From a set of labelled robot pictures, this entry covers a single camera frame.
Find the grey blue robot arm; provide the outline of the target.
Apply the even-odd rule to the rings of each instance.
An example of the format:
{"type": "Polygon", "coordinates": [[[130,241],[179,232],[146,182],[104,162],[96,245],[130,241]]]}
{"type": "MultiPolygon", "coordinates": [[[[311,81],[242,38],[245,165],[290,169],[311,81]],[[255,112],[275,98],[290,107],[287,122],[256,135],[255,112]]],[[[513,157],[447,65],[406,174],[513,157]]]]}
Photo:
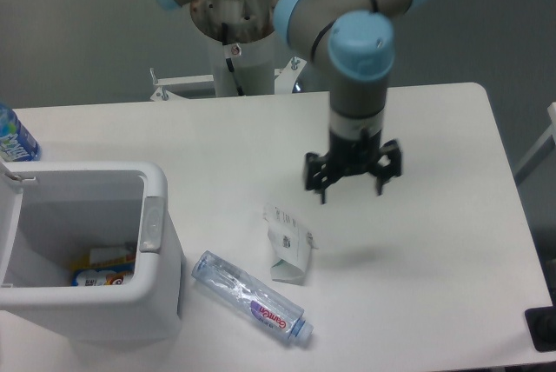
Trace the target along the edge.
{"type": "Polygon", "coordinates": [[[307,153],[304,187],[318,195],[347,176],[369,174],[382,190],[402,173],[395,140],[382,142],[388,79],[394,64],[393,17],[426,0],[156,0],[188,7],[208,39],[218,96],[275,90],[268,45],[279,37],[327,78],[329,149],[307,153]]]}

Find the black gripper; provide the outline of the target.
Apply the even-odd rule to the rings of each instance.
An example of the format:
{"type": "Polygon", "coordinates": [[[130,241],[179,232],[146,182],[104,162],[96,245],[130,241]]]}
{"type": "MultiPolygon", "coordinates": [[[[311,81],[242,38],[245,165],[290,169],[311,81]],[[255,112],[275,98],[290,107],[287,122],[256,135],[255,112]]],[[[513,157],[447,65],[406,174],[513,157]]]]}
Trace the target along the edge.
{"type": "Polygon", "coordinates": [[[383,193],[384,186],[394,177],[402,175],[402,150],[397,139],[381,146],[382,131],[358,139],[346,139],[329,131],[329,151],[320,156],[314,152],[305,155],[303,183],[307,191],[327,202],[327,188],[344,176],[369,173],[375,178],[375,192],[383,193]]]}

